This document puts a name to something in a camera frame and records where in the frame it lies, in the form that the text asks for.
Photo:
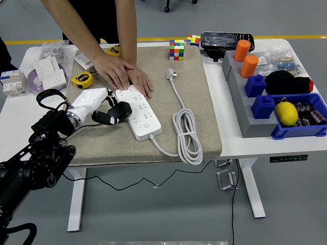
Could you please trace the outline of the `person's right hand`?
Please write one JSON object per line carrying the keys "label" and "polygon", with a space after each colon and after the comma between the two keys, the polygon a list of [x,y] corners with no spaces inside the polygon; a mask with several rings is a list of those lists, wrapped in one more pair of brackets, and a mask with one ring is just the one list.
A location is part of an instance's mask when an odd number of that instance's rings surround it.
{"label": "person's right hand", "polygon": [[126,70],[132,70],[133,67],[122,59],[109,55],[100,50],[90,59],[94,64],[96,71],[112,86],[114,89],[124,90],[129,86],[129,80]]}

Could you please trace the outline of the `person's left hand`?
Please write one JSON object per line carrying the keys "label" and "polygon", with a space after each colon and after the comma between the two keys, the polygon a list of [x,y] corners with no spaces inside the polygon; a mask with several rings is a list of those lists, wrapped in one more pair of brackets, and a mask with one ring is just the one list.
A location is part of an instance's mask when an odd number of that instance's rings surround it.
{"label": "person's left hand", "polygon": [[145,98],[151,98],[154,89],[147,74],[139,68],[127,69],[126,72],[129,82],[133,84]]}

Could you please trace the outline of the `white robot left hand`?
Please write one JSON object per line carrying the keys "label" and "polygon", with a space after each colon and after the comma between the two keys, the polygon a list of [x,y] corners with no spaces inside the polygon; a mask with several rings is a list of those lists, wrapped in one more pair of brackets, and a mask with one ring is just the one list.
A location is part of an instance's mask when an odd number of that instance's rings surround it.
{"label": "white robot left hand", "polygon": [[114,125],[121,122],[117,116],[97,111],[99,106],[107,100],[112,109],[118,102],[113,92],[107,88],[94,88],[84,90],[72,103],[72,107],[67,110],[67,116],[71,123],[78,129],[85,124],[86,117],[91,115],[93,121],[104,124]]}

